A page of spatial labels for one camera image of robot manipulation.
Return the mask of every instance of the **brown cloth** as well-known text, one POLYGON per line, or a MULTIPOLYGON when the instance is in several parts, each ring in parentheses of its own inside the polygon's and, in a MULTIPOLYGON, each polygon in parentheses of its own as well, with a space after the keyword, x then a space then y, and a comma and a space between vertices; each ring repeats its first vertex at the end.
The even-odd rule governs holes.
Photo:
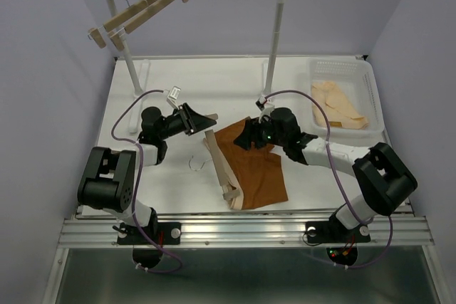
POLYGON ((281 158, 270 153, 273 145, 246 151, 233 143, 244 129, 245 119, 215 132, 217 145, 244 192, 243 209, 255 209, 288 201, 281 158))

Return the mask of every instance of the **gray wall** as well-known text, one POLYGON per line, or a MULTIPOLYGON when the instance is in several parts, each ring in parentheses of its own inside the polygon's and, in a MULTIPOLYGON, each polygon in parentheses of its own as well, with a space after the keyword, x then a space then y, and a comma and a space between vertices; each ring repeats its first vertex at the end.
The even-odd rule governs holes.
POLYGON ((113 60, 83 0, 0 0, 0 301, 40 303, 113 60))
POLYGON ((456 291, 456 1, 402 0, 369 61, 395 149, 418 178, 447 282, 456 291))
MULTIPOLYGON (((287 0, 279 52, 370 53, 399 1, 287 0)), ((104 0, 85 2, 101 25, 104 0)), ((132 34, 130 47, 137 56, 268 53, 274 7, 275 0, 176 1, 132 34)))

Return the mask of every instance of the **gray floor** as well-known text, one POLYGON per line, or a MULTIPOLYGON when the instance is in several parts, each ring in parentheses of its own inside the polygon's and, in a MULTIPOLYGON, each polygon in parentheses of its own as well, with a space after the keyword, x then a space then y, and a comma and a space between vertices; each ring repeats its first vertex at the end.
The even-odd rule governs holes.
MULTIPOLYGON (((362 248, 358 262, 380 251, 362 248)), ((58 303, 438 303, 420 247, 391 248, 381 262, 352 271, 306 257, 310 252, 178 251, 183 270, 150 275, 134 269, 129 250, 73 250, 58 303)), ((313 253, 324 257, 322 249, 313 253)))

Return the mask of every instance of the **plastic basket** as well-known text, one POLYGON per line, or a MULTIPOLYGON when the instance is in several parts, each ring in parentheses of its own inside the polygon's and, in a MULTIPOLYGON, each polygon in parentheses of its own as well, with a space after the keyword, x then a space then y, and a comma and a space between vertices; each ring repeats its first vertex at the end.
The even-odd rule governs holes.
MULTIPOLYGON (((365 61, 346 61, 311 58, 308 64, 309 80, 313 82, 333 81, 346 94, 354 108, 367 117, 369 123, 362 130, 331 127, 331 135, 339 137, 367 137, 380 134, 385 129, 382 107, 372 66, 365 61)), ((311 109, 313 133, 326 135, 326 128, 319 126, 311 109)))

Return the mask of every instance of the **white table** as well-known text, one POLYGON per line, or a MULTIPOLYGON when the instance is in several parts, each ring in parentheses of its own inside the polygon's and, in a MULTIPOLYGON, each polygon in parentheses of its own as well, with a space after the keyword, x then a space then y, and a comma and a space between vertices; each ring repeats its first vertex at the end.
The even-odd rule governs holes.
MULTIPOLYGON (((277 58, 274 73, 273 91, 296 89, 308 93, 309 80, 306 74, 308 57, 277 58)), ((139 70, 143 60, 135 61, 139 70)), ((179 103, 201 113, 217 113, 218 123, 212 127, 220 130, 244 117, 255 117, 259 110, 255 105, 263 88, 263 66, 267 58, 174 58, 151 59, 147 90, 170 89, 176 85, 182 89, 179 103)), ((118 61, 115 67, 108 102, 98 145, 113 150, 132 149, 132 145, 116 142, 110 136, 113 123, 133 101, 133 87, 125 61, 118 61)), ((310 102, 300 95, 278 95, 274 99, 277 107, 290 108, 298 118, 301 129, 312 133, 310 120, 310 102)), ((143 108, 157 106, 163 115, 169 115, 172 108, 165 102, 164 95, 149 95, 143 108)), ((128 119, 125 118, 116 130, 117 136, 136 139, 138 134, 128 134, 128 119)), ((160 214, 195 214, 195 213, 232 213, 222 198, 222 189, 218 185, 212 162, 206 163, 199 172, 189 169, 188 161, 192 155, 192 165, 198 167, 210 158, 202 144, 203 132, 191 137, 176 135, 167 140, 168 151, 164 162, 158 166, 146 167, 142 173, 138 199, 151 206, 160 214)), ((384 141, 382 135, 363 139, 338 139, 332 141, 355 146, 373 146, 384 141)), ((343 203, 343 198, 336 186, 331 170, 323 167, 308 167, 289 160, 281 148, 275 153, 282 156, 282 170, 287 202, 273 204, 254 211, 330 211, 343 203)), ((340 173, 341 181, 349 198, 360 194, 357 181, 340 173)), ((402 206, 401 211, 410 211, 409 206, 402 206)), ((83 216, 106 215, 83 207, 83 216)))

